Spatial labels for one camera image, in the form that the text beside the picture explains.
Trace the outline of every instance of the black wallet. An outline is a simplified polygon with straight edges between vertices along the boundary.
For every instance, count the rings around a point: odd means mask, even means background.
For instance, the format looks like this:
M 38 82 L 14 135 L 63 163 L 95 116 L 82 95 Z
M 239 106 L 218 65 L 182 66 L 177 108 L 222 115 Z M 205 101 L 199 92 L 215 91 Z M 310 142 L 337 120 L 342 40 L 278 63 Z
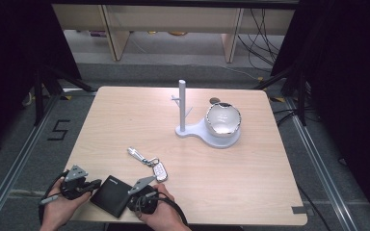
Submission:
M 110 175 L 92 196 L 91 202 L 119 218 L 131 198 L 131 195 L 128 194 L 131 188 L 131 186 Z

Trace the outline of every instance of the key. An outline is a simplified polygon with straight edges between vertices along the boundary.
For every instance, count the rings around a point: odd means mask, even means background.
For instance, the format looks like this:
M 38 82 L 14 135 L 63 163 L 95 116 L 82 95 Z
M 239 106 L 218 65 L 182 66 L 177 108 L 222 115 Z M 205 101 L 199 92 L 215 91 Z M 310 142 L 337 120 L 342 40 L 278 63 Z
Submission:
M 134 149 L 133 147 L 128 147 L 127 152 L 128 152 L 128 154 L 133 156 L 135 159 L 139 160 L 144 165 L 148 165 L 148 160 L 143 155 L 141 155 L 140 152 L 138 152 L 136 149 Z
M 158 162 L 155 166 L 153 166 L 152 170 L 154 171 L 154 174 L 157 176 L 158 182 L 163 182 L 168 179 L 167 171 L 165 170 L 164 165 L 162 165 L 161 162 Z

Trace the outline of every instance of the wooden table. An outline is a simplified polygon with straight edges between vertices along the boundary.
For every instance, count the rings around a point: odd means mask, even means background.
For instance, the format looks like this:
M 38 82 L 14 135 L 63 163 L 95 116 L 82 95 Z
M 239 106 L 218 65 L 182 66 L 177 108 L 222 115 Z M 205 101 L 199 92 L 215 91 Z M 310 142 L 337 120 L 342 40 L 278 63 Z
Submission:
M 199 122 L 217 97 L 239 109 L 241 137 L 226 149 L 199 138 L 180 138 L 179 108 L 172 88 L 101 88 L 66 168 L 76 164 L 88 180 L 114 175 L 129 185 L 152 175 L 130 156 L 133 146 L 146 158 L 158 157 L 167 169 L 167 189 L 192 224 L 305 225 L 303 207 L 266 93 L 261 90 L 187 89 L 187 124 Z M 139 222 L 126 209 L 120 219 L 91 202 L 75 220 Z

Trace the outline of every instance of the white stand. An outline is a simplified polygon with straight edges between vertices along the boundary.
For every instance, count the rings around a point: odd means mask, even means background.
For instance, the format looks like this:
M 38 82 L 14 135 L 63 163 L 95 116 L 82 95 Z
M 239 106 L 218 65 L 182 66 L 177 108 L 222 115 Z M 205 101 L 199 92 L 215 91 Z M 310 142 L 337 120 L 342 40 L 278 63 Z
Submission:
M 172 97 L 172 100 L 179 101 L 176 102 L 179 106 L 179 126 L 175 128 L 175 133 L 180 138 L 186 137 L 197 137 L 202 139 L 206 144 L 215 148 L 228 148 L 232 146 L 239 140 L 240 129 L 238 129 L 233 136 L 220 138 L 215 137 L 209 133 L 206 128 L 205 119 L 201 119 L 199 123 L 193 125 L 185 124 L 185 89 L 186 83 L 184 80 L 179 80 L 179 98 Z

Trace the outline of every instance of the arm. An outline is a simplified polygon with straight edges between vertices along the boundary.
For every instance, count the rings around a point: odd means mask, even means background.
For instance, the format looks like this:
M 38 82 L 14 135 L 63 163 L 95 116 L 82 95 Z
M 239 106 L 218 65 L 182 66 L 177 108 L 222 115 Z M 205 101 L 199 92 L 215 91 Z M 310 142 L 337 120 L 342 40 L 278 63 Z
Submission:
M 164 184 L 155 185 L 154 188 L 159 193 L 164 193 L 170 200 L 174 201 L 173 196 L 167 191 Z M 181 220 L 179 214 L 169 204 L 159 201 L 155 212 L 152 215 L 141 214 L 139 219 L 145 222 L 155 231 L 190 231 Z
M 60 179 L 55 183 L 49 195 L 60 192 L 62 181 L 63 179 Z M 68 200 L 59 194 L 56 200 L 45 205 L 40 231 L 58 230 L 71 219 L 77 208 L 84 204 L 90 198 L 91 194 L 91 192 L 86 192 L 73 200 Z

